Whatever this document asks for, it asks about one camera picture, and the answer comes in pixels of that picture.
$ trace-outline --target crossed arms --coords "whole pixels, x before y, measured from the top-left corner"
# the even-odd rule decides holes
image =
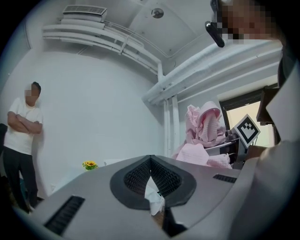
[[[31,122],[19,114],[16,115],[14,112],[8,112],[7,123],[15,131],[27,134],[40,134],[43,127],[43,124],[38,121]]]

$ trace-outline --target vent slot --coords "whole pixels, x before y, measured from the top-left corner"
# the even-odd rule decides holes
[[[57,235],[62,235],[77,211],[80,209],[84,200],[85,199],[82,197],[71,196],[45,224],[45,227]]]
[[[107,9],[105,7],[94,7],[94,6],[85,6],[85,5],[68,5],[63,11],[64,14],[70,13],[87,13],[87,14],[96,14],[102,15]]]
[[[221,174],[216,174],[215,176],[213,176],[213,178],[224,181],[224,182],[230,182],[230,183],[235,183],[235,181],[236,181],[236,178],[224,176]]]

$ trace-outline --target pink cloth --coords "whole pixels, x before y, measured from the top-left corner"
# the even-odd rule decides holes
[[[174,152],[172,158],[176,159],[178,153],[186,143],[202,144],[205,148],[214,147],[225,141],[225,127],[220,125],[220,109],[214,102],[206,102],[202,108],[190,105],[186,113],[186,139]]]
[[[202,108],[190,105],[186,114],[186,139],[172,158],[192,164],[232,168],[228,154],[209,156],[205,148],[214,147],[225,141],[225,127],[220,125],[222,115],[214,102]]]
[[[230,158],[228,154],[209,156],[202,144],[185,144],[176,160],[203,166],[232,168],[229,164]]]

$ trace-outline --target dark pants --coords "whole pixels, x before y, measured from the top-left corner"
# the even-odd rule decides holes
[[[3,163],[15,200],[21,209],[28,212],[21,192],[19,171],[23,176],[25,187],[28,191],[29,203],[32,207],[35,207],[37,205],[38,188],[32,155],[23,154],[4,147]]]

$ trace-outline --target white wall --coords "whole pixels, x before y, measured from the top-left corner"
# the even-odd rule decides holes
[[[102,165],[108,158],[163,154],[163,111],[141,100],[152,78],[114,53],[102,59],[62,52],[25,56],[0,95],[0,120],[6,122],[9,106],[27,83],[40,83],[44,132],[33,153],[39,195],[49,195],[70,166],[86,160]]]

